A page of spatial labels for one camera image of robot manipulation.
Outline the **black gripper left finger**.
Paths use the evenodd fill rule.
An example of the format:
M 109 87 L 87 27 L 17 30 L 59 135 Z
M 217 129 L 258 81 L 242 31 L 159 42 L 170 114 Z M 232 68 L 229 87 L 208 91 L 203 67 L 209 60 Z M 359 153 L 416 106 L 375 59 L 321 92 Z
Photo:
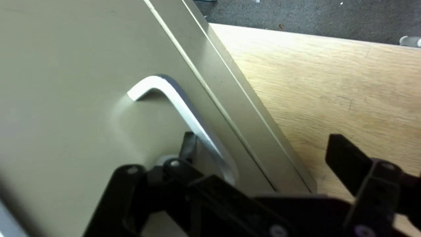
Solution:
M 179 151 L 179 158 L 190 163 L 194 162 L 198 150 L 198 137 L 194 132 L 186 132 Z

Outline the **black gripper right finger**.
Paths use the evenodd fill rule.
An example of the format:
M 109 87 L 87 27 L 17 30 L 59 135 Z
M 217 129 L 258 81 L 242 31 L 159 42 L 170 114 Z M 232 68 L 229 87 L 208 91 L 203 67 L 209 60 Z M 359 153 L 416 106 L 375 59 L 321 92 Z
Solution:
M 342 134 L 329 135 L 325 162 L 353 196 L 373 166 L 373 159 Z

